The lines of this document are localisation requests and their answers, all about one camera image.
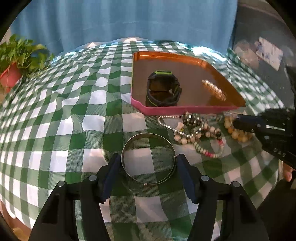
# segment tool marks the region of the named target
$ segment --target curtain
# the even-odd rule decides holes
[[[173,40],[225,53],[237,0],[32,0],[12,33],[54,54],[124,37]]]

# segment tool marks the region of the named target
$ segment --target plant pot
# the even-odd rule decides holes
[[[11,64],[1,75],[0,83],[5,88],[5,92],[8,93],[16,82],[21,78],[22,74],[17,68],[17,64]]]

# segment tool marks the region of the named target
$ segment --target metal bangle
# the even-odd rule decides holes
[[[140,138],[149,138],[149,137],[153,137],[153,138],[158,138],[160,140],[163,140],[163,141],[166,141],[168,144],[169,144],[169,147],[172,149],[173,151],[173,154],[174,154],[174,163],[173,163],[173,167],[172,169],[170,170],[169,174],[163,178],[162,180],[158,181],[158,182],[154,182],[154,183],[143,183],[143,182],[140,182],[138,180],[136,180],[135,178],[133,178],[131,175],[129,175],[129,173],[126,171],[125,167],[124,167],[124,153],[125,151],[128,149],[129,145],[134,141],[134,140],[137,140],[137,139],[140,139]],[[122,167],[123,169],[125,170],[125,172],[127,173],[127,175],[129,175],[132,179],[134,179],[136,182],[139,182],[139,183],[142,183],[144,186],[153,186],[153,185],[158,185],[158,184],[161,184],[163,182],[165,182],[166,180],[168,180],[174,173],[175,169],[176,169],[176,163],[177,163],[177,155],[175,153],[175,150],[174,150],[174,147],[173,145],[164,137],[160,136],[160,135],[157,135],[157,134],[153,134],[153,133],[140,133],[140,134],[137,134],[135,136],[133,136],[132,138],[130,138],[127,143],[124,145],[123,147],[123,150],[122,150],[122,153],[121,153],[121,164],[122,164]]]

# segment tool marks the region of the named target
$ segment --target screw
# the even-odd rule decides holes
[[[240,186],[240,183],[237,181],[232,182],[232,185],[236,188],[238,188]]]
[[[90,180],[90,181],[95,181],[95,180],[96,180],[96,175],[91,175],[91,176],[89,176],[89,180]]]
[[[205,182],[207,182],[210,178],[206,175],[202,175],[201,179]]]
[[[65,185],[65,181],[59,181],[59,182],[57,183],[57,185],[58,185],[59,187],[62,187],[63,185]]]

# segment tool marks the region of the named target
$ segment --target orange tray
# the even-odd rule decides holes
[[[146,88],[149,75],[155,70],[169,70],[179,80],[182,93],[177,106],[146,106]],[[222,90],[222,101],[202,84],[208,80]],[[131,104],[146,115],[190,113],[218,113],[245,107],[245,100],[236,89],[207,61],[191,56],[139,51],[133,54]]]

